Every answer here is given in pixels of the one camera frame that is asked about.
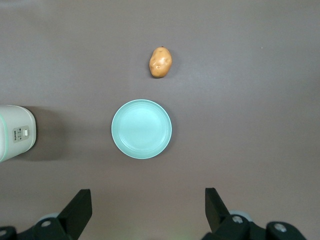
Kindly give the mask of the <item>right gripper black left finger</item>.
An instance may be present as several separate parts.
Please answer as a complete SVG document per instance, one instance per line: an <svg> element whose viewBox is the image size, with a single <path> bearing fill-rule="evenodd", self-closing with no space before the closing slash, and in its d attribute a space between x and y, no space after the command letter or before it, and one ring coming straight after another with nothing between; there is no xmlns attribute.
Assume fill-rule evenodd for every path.
<svg viewBox="0 0 320 240"><path fill-rule="evenodd" d="M90 189L81 189L59 214L42 217L29 229L18 233L13 226L2 226L2 240L77 240L92 216Z"/></svg>

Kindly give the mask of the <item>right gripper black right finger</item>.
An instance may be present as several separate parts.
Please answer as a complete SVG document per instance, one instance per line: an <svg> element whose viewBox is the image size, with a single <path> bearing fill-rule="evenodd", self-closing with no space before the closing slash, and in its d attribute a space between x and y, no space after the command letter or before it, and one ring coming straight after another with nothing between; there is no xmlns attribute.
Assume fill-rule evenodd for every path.
<svg viewBox="0 0 320 240"><path fill-rule="evenodd" d="M304 240L293 225L271 221L265 228L239 213L230 213L215 188L205 189L205 215L211 229L205 240Z"/></svg>

